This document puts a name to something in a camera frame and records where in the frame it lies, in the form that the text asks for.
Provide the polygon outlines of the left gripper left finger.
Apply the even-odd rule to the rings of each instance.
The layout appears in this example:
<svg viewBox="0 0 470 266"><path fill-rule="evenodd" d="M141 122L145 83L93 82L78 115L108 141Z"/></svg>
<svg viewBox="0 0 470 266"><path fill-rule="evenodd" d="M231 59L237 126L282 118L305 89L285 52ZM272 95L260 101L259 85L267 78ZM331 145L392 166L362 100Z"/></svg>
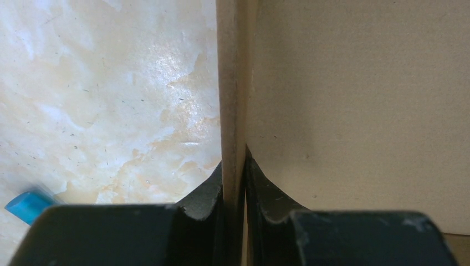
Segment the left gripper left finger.
<svg viewBox="0 0 470 266"><path fill-rule="evenodd" d="M176 203L60 204L32 224L10 265L221 265L222 168Z"/></svg>

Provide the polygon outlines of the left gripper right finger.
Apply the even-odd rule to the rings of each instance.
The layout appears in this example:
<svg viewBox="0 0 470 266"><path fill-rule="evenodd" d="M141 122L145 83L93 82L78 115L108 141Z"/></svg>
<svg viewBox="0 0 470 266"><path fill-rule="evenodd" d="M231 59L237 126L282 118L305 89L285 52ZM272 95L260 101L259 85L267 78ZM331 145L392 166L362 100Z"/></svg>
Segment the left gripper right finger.
<svg viewBox="0 0 470 266"><path fill-rule="evenodd" d="M415 211L312 211L246 151L248 265L457 265L443 234Z"/></svg>

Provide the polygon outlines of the brown cardboard box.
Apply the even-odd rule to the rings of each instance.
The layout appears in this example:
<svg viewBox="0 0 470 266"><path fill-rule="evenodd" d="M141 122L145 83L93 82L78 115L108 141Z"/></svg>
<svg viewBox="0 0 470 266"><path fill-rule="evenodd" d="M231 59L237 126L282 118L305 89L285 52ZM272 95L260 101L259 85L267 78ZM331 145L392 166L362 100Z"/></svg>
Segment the brown cardboard box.
<svg viewBox="0 0 470 266"><path fill-rule="evenodd" d="M469 2L217 1L222 160L319 210L420 211L469 264Z"/></svg>

